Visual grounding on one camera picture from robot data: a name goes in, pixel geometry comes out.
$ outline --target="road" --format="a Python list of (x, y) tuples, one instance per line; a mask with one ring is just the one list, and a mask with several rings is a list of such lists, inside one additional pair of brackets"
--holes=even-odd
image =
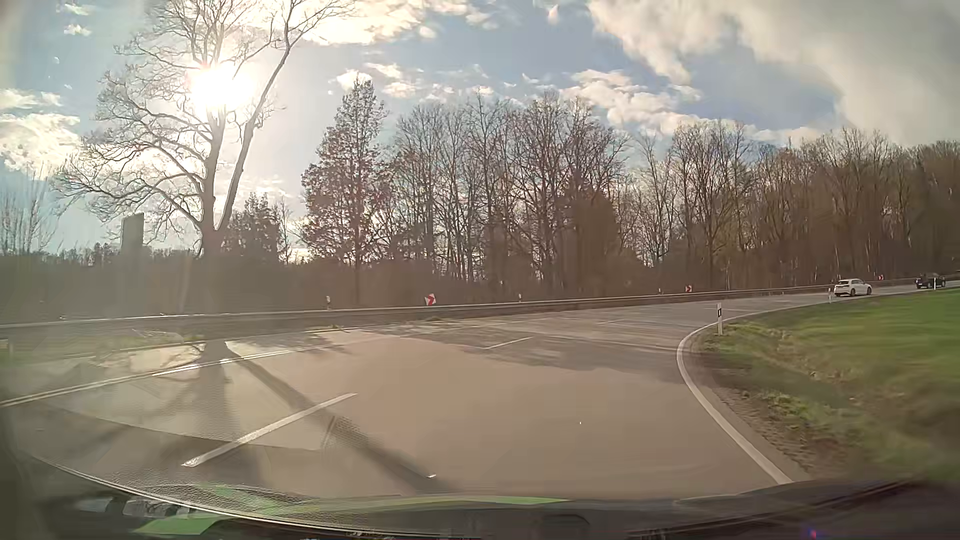
[[(723, 305), (734, 317), (826, 300)], [(681, 340), (715, 318), (715, 302), (695, 302), (78, 358), (7, 374), (7, 391), (26, 399), (4, 408), (28, 453), (138, 488), (645, 499), (773, 485), (678, 370)]]

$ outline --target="guardrail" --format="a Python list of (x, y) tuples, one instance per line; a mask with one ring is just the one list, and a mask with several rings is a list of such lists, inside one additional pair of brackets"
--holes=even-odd
[[(870, 282), (874, 287), (912, 283), (913, 278)], [(719, 290), (676, 294), (657, 294), (645, 296), (624, 296), (610, 298), (584, 298), (569, 300), (544, 300), (535, 302), (515, 302), (502, 304), (471, 304), (457, 306), (417, 306), (417, 307), (374, 307), (356, 309), (313, 309), (296, 311), (260, 311), (250, 313), (203, 313), (188, 315), (156, 315), (126, 317), (116, 319), (80, 319), (68, 321), (49, 321), (40, 323), (17, 323), (0, 325), (0, 339), (8, 339), (8, 346), (20, 352), (31, 351), (39, 343), (51, 339), (59, 340), (69, 348), (84, 338), (92, 338), (98, 343), (108, 343), (108, 349), (129, 347), (111, 346), (109, 339), (118, 332), (134, 331), (137, 335), (171, 334), (176, 336), (196, 336), (197, 338), (227, 338), (252, 334), (277, 333), (282, 331), (309, 330), (316, 328), (362, 327), (376, 324), (402, 323), (430, 318), (475, 318), (493, 315), (516, 315), (547, 311), (578, 309), (596, 309), (602, 307), (630, 307), (651, 304), (678, 302), (696, 302), (704, 300), (722, 300), (729, 298), (747, 298), (776, 294), (798, 294), (824, 292), (831, 285), (807, 285), (799, 287), (780, 287), (745, 290)], [(143, 337), (145, 345), (163, 341)], [(86, 346), (100, 351), (103, 347)]]

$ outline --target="car hood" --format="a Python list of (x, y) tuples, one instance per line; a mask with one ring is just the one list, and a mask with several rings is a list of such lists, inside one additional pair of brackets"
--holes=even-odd
[[(142, 518), (135, 532), (154, 535), (196, 535), (223, 522), (254, 521), (353, 536), (479, 537), (505, 526), (515, 532), (529, 531), (558, 519), (582, 520), (603, 530), (625, 532), (741, 523), (774, 516), (782, 519), (810, 508), (849, 504), (902, 485), (889, 481), (809, 481), (736, 495), (624, 501), (490, 494), (331, 500), (255, 486), (197, 483), (154, 485), (136, 491), (110, 486), (74, 497), (69, 506), (97, 508), (89, 502), (119, 498), (119, 506), (132, 505), (132, 513)], [(108, 504), (99, 507), (106, 509)]]

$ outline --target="car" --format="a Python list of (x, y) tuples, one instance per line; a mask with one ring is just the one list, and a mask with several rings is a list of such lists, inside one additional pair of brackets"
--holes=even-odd
[(936, 272), (921, 274), (916, 280), (918, 289), (942, 288), (947, 286), (947, 278)]
[(833, 286), (833, 294), (841, 296), (856, 296), (858, 294), (873, 294), (874, 288), (863, 280), (840, 280)]

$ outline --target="grass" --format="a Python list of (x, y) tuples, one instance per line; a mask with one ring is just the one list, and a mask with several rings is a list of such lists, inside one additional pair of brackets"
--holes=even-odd
[(703, 342), (724, 385), (852, 469), (960, 479), (960, 288), (770, 313)]

